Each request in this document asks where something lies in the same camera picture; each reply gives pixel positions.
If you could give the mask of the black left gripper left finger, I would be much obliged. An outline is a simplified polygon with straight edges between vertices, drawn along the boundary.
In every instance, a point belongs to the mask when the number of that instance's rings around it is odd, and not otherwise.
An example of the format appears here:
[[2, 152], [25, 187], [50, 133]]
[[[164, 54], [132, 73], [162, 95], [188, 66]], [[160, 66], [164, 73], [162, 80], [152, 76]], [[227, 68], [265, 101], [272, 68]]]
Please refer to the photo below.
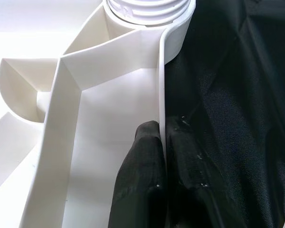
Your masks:
[[139, 125], [116, 176], [108, 227], [163, 228], [167, 178], [159, 124]]

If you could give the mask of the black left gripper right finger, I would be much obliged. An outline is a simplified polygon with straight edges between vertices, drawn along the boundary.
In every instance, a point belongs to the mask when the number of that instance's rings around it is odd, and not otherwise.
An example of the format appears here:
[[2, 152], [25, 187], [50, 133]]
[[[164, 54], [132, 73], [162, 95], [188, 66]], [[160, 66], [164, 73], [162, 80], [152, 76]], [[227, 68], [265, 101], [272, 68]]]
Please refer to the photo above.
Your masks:
[[244, 228], [222, 175], [190, 125], [166, 119], [169, 219], [172, 228]]

